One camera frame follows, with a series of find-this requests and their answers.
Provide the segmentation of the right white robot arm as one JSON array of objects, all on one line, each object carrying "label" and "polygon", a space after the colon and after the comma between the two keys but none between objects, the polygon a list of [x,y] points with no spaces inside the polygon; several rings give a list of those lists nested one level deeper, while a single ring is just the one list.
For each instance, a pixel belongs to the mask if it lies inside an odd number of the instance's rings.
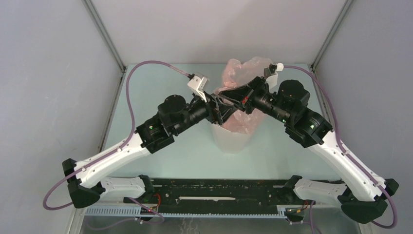
[{"label": "right white robot arm", "polygon": [[378,176],[338,144],[332,125],[308,108],[310,93],[299,81],[283,81],[278,91],[271,93],[266,80],[256,77],[219,95],[246,114],[257,109],[282,122],[291,139],[318,154],[342,180],[333,184],[292,176],[283,191],[286,202],[295,204],[302,199],[329,204],[362,224],[384,214],[388,196],[395,194],[398,183]]}]

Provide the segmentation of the white trash bin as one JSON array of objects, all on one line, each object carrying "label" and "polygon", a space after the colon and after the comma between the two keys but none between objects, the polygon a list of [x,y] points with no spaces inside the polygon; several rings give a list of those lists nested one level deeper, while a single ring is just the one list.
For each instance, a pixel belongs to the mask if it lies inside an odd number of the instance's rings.
[{"label": "white trash bin", "polygon": [[212,124],[211,129],[216,146],[225,154],[241,152],[252,138],[251,134],[231,132],[216,124]]}]

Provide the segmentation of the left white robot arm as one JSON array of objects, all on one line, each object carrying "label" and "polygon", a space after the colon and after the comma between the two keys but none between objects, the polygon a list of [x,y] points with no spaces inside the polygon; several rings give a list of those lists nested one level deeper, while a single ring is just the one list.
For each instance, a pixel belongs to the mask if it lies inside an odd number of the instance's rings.
[{"label": "left white robot arm", "polygon": [[67,159],[62,166],[67,177],[68,191],[76,208],[95,204],[108,193],[131,196],[142,203],[152,201],[154,190],[144,176],[120,179],[119,187],[108,181],[109,174],[141,157],[149,156],[174,142],[174,137],[206,119],[223,124],[236,112],[217,95],[206,100],[194,97],[190,103],[180,95],[171,95],[157,107],[157,113],[135,129],[128,137],[111,148],[83,161]]}]

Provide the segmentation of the pink plastic trash bag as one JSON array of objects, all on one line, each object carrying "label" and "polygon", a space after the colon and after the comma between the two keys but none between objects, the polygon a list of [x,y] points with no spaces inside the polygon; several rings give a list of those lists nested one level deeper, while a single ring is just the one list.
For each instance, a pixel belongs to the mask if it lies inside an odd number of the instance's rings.
[{"label": "pink plastic trash bag", "polygon": [[230,59],[221,75],[221,86],[214,93],[222,96],[226,103],[235,104],[241,110],[234,112],[222,125],[233,133],[252,135],[265,119],[266,115],[258,109],[251,110],[245,107],[249,100],[252,88],[248,87],[256,77],[264,76],[264,70],[272,63],[269,58],[253,57],[242,63],[237,59]]}]

